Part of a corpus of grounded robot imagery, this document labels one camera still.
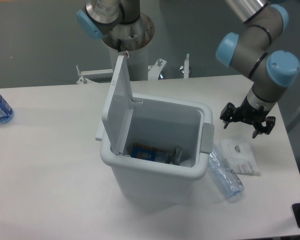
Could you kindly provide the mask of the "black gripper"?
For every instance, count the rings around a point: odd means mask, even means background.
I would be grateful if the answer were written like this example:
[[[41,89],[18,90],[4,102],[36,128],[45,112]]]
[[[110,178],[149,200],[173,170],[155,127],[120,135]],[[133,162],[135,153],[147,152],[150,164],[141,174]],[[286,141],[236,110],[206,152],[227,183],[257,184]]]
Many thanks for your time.
[[[221,111],[219,118],[224,123],[224,129],[228,127],[229,123],[236,122],[253,125],[252,138],[255,139],[257,135],[269,135],[275,127],[276,117],[268,116],[271,107],[272,104],[269,102],[264,102],[255,96],[252,98],[246,96],[239,108],[228,102]]]

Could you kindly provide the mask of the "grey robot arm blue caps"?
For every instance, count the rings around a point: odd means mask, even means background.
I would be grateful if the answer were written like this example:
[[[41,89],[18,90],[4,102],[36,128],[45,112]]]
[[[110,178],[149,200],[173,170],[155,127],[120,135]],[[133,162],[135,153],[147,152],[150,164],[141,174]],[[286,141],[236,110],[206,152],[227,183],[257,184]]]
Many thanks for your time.
[[[242,34],[228,33],[215,56],[253,85],[239,107],[232,103],[225,106],[220,119],[225,125],[242,122],[253,126],[254,137],[268,135],[276,122],[269,112],[300,72],[300,62],[292,53],[284,50],[267,53],[286,29],[289,15],[282,6],[265,0],[229,0],[227,4],[246,29]],[[76,19],[89,37],[103,41],[113,57],[127,58],[131,80],[158,78],[148,68],[143,53],[154,37],[155,27],[141,12],[138,0],[88,0]]]

